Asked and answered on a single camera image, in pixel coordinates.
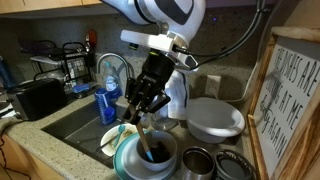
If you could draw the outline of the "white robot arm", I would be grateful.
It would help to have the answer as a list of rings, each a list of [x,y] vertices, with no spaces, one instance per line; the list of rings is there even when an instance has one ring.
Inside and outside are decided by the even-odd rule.
[[[149,49],[137,78],[127,80],[124,118],[136,125],[141,113],[155,113],[171,97],[165,85],[176,69],[188,70],[184,53],[203,20],[205,0],[101,0],[138,25],[156,24],[157,35],[124,30],[120,39]]]

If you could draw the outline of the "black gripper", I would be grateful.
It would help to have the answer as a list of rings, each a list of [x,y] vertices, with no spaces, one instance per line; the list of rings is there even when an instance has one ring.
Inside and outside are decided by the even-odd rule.
[[[138,77],[127,79],[125,98],[130,105],[123,114],[127,122],[148,126],[148,114],[145,112],[154,113],[170,101],[164,89],[174,66],[173,60],[162,53],[149,54]]]

